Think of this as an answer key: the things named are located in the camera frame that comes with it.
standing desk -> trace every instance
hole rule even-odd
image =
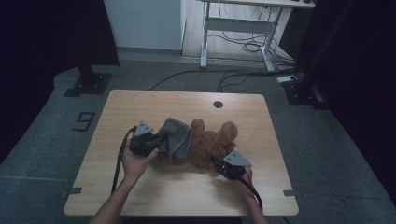
[[[214,107],[222,102],[222,108]],[[203,119],[217,131],[231,120],[238,128],[235,143],[253,164],[253,184],[267,216],[294,216],[298,206],[288,171],[262,95],[177,91],[112,91],[92,136],[64,212],[93,216],[110,196],[118,151],[123,137],[140,120],[156,133],[168,118],[191,124]],[[120,169],[120,180],[123,177]],[[131,191],[124,216],[245,216],[247,210],[231,182],[216,172],[190,164],[171,165],[154,160]]]
[[[274,72],[271,61],[271,55],[269,54],[269,48],[274,38],[277,24],[279,22],[282,9],[284,7],[291,8],[313,8],[315,4],[311,1],[305,3],[303,0],[298,2],[292,0],[200,0],[206,3],[206,14],[205,14],[205,26],[204,26],[204,42],[201,49],[201,62],[200,66],[206,68],[207,61],[207,33],[209,30],[214,31],[229,31],[239,33],[252,33],[268,35],[265,41],[265,45],[261,50],[262,57],[264,58],[265,65],[269,72]],[[226,18],[211,18],[209,16],[210,3],[226,3],[226,4],[238,4],[238,5],[256,5],[256,6],[267,6],[267,7],[278,7],[276,18],[273,21],[248,21],[248,20],[236,20]]]

round hole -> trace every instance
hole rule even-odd
[[[215,103],[213,103],[213,106],[215,108],[222,108],[223,107],[223,103],[220,101],[215,101]]]

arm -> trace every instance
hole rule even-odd
[[[145,173],[149,162],[157,156],[157,153],[158,149],[154,149],[148,157],[140,157],[132,153],[128,147],[125,147],[122,153],[124,178],[95,214],[90,222],[91,224],[117,223],[129,192],[132,190],[137,180],[139,180],[140,176]]]
[[[253,180],[252,170],[248,167],[246,167],[245,170],[248,176],[250,176],[250,180]],[[248,183],[250,183],[250,180],[248,179],[246,174],[244,174],[243,178]],[[239,194],[242,196],[244,200],[245,206],[247,207],[248,215],[250,216],[252,223],[268,224],[269,222],[265,217],[265,215],[262,213],[262,210],[257,204],[256,198],[254,197],[254,194],[251,192],[251,190],[239,180],[232,180],[232,182],[233,182],[233,187],[236,189],[236,191],[239,192]]]

teddy bear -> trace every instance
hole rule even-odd
[[[212,158],[223,160],[236,144],[233,140],[238,135],[238,128],[232,121],[227,121],[221,125],[220,130],[206,131],[205,123],[202,119],[194,119],[191,123],[193,129],[190,148],[186,158],[168,159],[166,154],[160,153],[162,160],[169,160],[173,164],[191,163],[201,170],[215,170]]]

gray carpet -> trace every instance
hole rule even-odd
[[[106,98],[111,90],[148,90],[160,80],[197,64],[120,61],[120,67],[96,66],[111,73],[102,96],[63,97],[78,78],[72,69],[58,75],[55,90],[27,133],[0,167],[0,223],[87,223],[89,217],[64,214],[65,197],[74,183]],[[231,66],[210,65],[207,70]],[[193,73],[167,80],[157,91],[216,91],[222,73]],[[229,80],[241,81],[241,77]],[[388,194],[330,111],[289,105],[276,77],[250,77],[226,92],[262,94],[268,104],[293,188],[299,193],[297,223],[395,223]],[[76,120],[95,113],[87,132]],[[271,223],[286,223],[269,217]]]

